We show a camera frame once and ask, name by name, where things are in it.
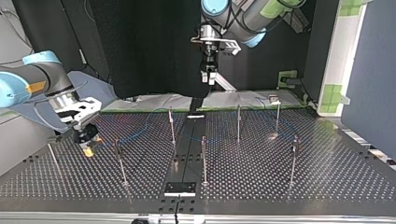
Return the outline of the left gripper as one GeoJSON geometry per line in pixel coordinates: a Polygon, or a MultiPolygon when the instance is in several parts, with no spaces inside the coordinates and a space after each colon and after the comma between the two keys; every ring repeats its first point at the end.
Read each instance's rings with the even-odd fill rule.
{"type": "Polygon", "coordinates": [[[215,85],[216,82],[216,76],[217,76],[217,71],[219,70],[219,64],[218,64],[218,55],[219,55],[219,46],[218,45],[208,45],[208,44],[203,44],[201,46],[201,52],[202,52],[202,60],[200,63],[200,69],[201,71],[201,76],[202,76],[202,82],[207,83],[209,85],[215,85]]]}

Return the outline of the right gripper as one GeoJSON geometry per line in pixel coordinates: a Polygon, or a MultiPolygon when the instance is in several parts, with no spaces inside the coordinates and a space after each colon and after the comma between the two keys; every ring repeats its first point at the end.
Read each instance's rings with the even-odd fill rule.
{"type": "Polygon", "coordinates": [[[88,158],[94,155],[94,145],[92,142],[98,141],[98,134],[97,127],[91,123],[87,124],[82,130],[74,130],[73,132],[74,141],[77,144],[82,144],[81,148],[84,155],[88,158]]]}

